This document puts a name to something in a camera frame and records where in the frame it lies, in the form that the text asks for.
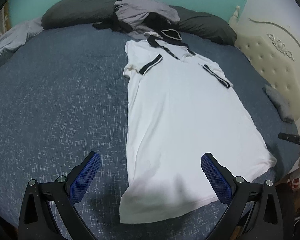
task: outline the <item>bed post finial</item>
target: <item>bed post finial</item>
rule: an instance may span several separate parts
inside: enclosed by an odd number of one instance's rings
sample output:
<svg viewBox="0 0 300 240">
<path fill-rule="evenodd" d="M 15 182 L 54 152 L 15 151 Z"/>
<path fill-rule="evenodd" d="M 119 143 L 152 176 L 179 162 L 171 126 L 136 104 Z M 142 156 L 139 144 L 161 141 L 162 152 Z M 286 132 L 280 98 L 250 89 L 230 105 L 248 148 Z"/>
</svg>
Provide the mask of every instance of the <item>bed post finial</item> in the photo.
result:
<svg viewBox="0 0 300 240">
<path fill-rule="evenodd" d="M 239 11 L 240 11 L 240 6 L 237 5 L 237 6 L 235 7 L 234 13 L 232 14 L 232 16 L 231 16 L 231 18 L 230 18 L 230 20 L 229 20 L 229 25 L 230 25 L 230 27 L 231 27 L 234 31 L 236 31 L 237 20 L 238 20 L 238 16 L 239 16 Z"/>
</svg>

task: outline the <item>white wall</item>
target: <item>white wall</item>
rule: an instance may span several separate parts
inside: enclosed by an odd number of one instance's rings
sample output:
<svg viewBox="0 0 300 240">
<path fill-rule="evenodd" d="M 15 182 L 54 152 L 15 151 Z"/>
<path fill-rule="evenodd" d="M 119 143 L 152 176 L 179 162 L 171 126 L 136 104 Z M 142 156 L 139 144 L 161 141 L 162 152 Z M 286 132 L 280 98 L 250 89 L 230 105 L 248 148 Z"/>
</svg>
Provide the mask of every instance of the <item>white wall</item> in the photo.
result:
<svg viewBox="0 0 300 240">
<path fill-rule="evenodd" d="M 248 18 L 277 23 L 286 28 L 300 43 L 300 7 L 295 0 L 247 0 L 238 21 L 238 28 Z"/>
</svg>

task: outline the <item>cream headboard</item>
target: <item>cream headboard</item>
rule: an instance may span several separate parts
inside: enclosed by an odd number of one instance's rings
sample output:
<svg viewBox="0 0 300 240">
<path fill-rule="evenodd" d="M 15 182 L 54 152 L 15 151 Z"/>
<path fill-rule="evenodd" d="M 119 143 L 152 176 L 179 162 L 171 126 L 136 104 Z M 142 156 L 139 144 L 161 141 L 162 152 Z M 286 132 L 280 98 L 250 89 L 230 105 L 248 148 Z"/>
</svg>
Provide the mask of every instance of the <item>cream headboard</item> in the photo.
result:
<svg viewBox="0 0 300 240">
<path fill-rule="evenodd" d="M 253 67 L 288 101 L 295 120 L 300 117 L 300 43 L 282 26 L 262 19 L 237 24 L 240 7 L 229 21 L 237 33 L 235 46 Z"/>
</svg>

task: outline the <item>carved floral ornament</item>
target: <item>carved floral ornament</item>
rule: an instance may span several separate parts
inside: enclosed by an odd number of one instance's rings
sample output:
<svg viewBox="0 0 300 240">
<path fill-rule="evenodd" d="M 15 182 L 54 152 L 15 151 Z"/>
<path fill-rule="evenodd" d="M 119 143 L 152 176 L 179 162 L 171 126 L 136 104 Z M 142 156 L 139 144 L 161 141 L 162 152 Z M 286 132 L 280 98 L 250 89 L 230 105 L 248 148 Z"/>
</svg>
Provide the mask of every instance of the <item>carved floral ornament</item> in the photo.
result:
<svg viewBox="0 0 300 240">
<path fill-rule="evenodd" d="M 285 44 L 283 42 L 281 42 L 280 40 L 276 40 L 272 34 L 266 33 L 266 35 L 272 41 L 272 44 L 277 48 L 278 51 L 295 61 L 295 59 L 292 56 L 292 52 L 288 49 L 285 49 Z"/>
</svg>

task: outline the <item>gray blanket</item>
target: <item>gray blanket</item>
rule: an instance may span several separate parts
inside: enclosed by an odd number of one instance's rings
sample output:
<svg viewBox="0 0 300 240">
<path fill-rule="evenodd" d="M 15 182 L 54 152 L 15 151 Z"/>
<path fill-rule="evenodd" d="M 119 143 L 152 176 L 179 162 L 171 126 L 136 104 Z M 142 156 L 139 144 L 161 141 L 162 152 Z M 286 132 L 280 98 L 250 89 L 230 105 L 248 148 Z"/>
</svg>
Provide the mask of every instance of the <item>gray blanket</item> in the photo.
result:
<svg viewBox="0 0 300 240">
<path fill-rule="evenodd" d="M 182 36 L 194 52 L 220 64 L 278 159 L 277 174 L 287 172 L 298 158 L 298 147 L 277 134 L 297 130 L 280 120 L 262 91 L 267 82 L 238 49 Z M 120 198 L 128 187 L 128 79 L 122 71 L 129 39 L 91 25 L 46 30 L 0 68 L 0 215 L 8 222 L 18 225 L 30 179 L 53 181 L 91 150 L 100 153 L 101 168 L 75 206 L 98 239 L 205 239 L 220 219 L 225 206 L 218 201 L 175 219 L 120 224 Z M 259 181 L 273 179 L 274 171 Z M 53 212 L 69 237 L 54 207 Z"/>
</svg>

